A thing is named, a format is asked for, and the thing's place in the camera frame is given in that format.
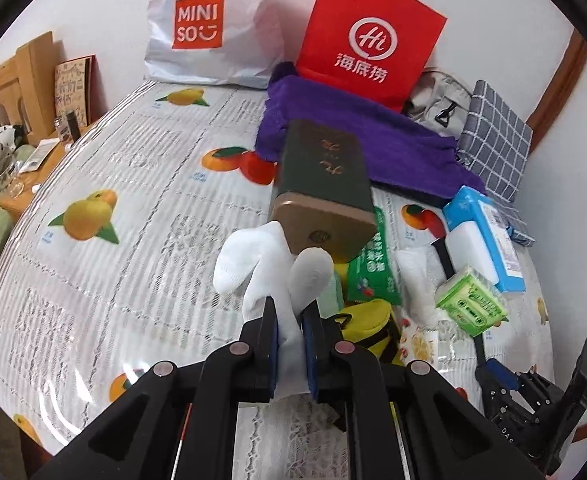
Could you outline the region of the grey checked cushion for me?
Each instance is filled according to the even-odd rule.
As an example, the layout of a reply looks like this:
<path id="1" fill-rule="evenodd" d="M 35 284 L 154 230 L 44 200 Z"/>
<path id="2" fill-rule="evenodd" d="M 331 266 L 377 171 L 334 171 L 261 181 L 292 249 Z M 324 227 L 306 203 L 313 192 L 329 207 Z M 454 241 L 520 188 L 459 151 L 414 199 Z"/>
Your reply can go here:
<path id="1" fill-rule="evenodd" d="M 458 140 L 457 158 L 478 176 L 485 195 L 493 200 L 511 240 L 523 247 L 534 245 L 515 199 L 525 173 L 532 129 L 484 80 L 473 88 L 467 119 Z"/>

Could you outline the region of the white glove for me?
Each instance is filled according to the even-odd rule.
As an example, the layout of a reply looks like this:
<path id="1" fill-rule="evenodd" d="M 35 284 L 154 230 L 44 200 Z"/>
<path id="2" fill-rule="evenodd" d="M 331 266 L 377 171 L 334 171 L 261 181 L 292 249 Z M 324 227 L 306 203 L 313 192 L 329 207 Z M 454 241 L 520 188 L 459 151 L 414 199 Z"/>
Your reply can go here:
<path id="1" fill-rule="evenodd" d="M 245 321 L 260 318 L 272 298 L 278 323 L 275 398 L 307 393 L 305 349 L 299 318 L 333 278 L 333 259 L 322 248 L 292 255 L 280 222 L 242 229 L 225 240 L 213 272 L 220 295 L 243 289 Z"/>

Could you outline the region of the dark green gold box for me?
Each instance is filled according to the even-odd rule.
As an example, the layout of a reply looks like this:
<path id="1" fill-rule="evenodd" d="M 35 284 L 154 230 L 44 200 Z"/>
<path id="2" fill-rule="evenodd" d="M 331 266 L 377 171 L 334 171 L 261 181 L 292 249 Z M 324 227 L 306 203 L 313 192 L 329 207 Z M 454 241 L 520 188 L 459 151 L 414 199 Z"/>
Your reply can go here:
<path id="1" fill-rule="evenodd" d="M 377 233 L 371 181 L 352 133 L 294 119 L 286 130 L 270 205 L 289 250 L 326 250 L 353 260 Z"/>

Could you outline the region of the grey backpack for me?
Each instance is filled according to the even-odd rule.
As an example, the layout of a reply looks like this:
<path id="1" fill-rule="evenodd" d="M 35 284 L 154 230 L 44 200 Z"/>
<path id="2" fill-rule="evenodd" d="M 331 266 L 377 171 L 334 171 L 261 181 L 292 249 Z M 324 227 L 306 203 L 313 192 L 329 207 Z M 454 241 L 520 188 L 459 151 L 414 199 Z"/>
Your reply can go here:
<path id="1" fill-rule="evenodd" d="M 418 78 L 403 113 L 440 136 L 458 140 L 466 124 L 472 88 L 437 67 L 427 67 Z"/>

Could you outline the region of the wooden nightstand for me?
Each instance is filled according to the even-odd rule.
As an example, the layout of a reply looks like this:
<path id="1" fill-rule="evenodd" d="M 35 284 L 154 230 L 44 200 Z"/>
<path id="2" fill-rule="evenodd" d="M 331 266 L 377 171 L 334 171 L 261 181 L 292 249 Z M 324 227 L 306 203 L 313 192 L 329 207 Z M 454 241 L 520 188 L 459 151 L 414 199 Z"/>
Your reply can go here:
<path id="1" fill-rule="evenodd" d="M 6 192 L 0 194 L 0 208 L 5 210 L 14 223 L 17 223 L 20 216 L 27 210 L 36 192 L 33 191 L 35 186 L 43 184 L 54 169 L 66 157 L 71 150 L 71 143 L 59 142 L 42 162 L 40 168 L 36 171 L 20 174 L 18 180 L 24 185 L 21 193 L 17 197 L 12 197 Z"/>

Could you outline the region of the white Miniso plastic bag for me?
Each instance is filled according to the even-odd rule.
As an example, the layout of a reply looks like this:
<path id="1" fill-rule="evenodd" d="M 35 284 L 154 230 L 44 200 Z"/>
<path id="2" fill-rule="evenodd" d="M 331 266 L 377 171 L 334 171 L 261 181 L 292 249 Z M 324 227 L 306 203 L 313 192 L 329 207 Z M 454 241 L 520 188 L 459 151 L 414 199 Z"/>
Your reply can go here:
<path id="1" fill-rule="evenodd" d="M 147 75 L 264 89 L 284 60 L 275 0 L 150 0 Z"/>

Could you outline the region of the white sponge block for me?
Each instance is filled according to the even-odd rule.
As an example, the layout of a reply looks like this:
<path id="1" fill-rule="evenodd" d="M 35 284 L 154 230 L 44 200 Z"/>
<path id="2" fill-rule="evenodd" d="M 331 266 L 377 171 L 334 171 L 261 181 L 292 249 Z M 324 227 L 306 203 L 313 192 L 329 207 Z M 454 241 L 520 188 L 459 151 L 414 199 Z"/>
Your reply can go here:
<path id="1" fill-rule="evenodd" d="M 489 248 L 475 221 L 461 222 L 450 231 L 445 237 L 445 246 L 455 271 L 471 266 L 492 285 L 499 283 L 499 275 Z"/>

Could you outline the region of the red paper shopping bag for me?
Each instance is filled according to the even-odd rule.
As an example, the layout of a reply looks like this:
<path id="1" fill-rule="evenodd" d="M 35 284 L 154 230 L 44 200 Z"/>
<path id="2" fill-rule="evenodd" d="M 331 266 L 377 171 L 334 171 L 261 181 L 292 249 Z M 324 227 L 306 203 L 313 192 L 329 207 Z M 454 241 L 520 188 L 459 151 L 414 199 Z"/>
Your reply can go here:
<path id="1" fill-rule="evenodd" d="M 419 0 L 315 0 L 295 68 L 400 112 L 445 23 Z"/>

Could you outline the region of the purple towel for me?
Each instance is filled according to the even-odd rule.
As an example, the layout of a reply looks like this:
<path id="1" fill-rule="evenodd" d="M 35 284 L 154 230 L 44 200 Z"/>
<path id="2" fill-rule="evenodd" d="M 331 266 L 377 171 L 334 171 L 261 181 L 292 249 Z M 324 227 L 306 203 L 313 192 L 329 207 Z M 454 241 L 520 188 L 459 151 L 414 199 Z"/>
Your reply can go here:
<path id="1" fill-rule="evenodd" d="M 374 185 L 442 207 L 467 186 L 483 194 L 485 185 L 456 159 L 456 141 L 439 136 L 405 115 L 374 101 L 302 78 L 295 65 L 274 68 L 254 149 L 278 162 L 289 122 L 304 119 L 354 134 Z"/>

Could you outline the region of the green snack packet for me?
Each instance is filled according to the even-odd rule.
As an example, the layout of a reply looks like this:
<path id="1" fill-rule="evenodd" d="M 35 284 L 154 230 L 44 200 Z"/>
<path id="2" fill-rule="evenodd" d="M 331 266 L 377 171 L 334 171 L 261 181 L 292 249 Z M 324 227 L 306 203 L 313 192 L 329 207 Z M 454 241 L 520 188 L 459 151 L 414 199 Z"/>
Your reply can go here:
<path id="1" fill-rule="evenodd" d="M 368 302 L 374 299 L 388 301 L 393 306 L 402 304 L 397 281 L 392 272 L 386 243 L 386 223 L 382 210 L 374 208 L 376 233 L 348 264 L 347 300 Z"/>

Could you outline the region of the blue tissue pack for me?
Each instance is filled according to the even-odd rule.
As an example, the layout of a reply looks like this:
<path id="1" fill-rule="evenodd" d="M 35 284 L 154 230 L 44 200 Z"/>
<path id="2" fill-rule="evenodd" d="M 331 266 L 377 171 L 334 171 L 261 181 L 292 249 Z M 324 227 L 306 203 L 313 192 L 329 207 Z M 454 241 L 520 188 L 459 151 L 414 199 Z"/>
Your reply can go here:
<path id="1" fill-rule="evenodd" d="M 499 283 L 494 286 L 500 292 L 525 291 L 525 278 L 507 226 L 489 197 L 474 188 L 462 186 L 453 200 L 444 206 L 443 214 L 450 231 L 461 222 L 475 221 L 478 224 L 499 275 Z"/>

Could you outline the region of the white rolled sock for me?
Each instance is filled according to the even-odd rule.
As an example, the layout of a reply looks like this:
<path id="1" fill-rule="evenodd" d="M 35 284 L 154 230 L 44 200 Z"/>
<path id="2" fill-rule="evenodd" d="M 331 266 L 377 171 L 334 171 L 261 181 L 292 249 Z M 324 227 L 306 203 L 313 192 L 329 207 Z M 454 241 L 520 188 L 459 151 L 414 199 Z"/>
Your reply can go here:
<path id="1" fill-rule="evenodd" d="M 406 310 L 419 326 L 434 330 L 446 318 L 435 305 L 435 293 L 445 282 L 445 274 L 435 247 L 428 245 L 395 253 L 400 277 L 406 292 Z"/>

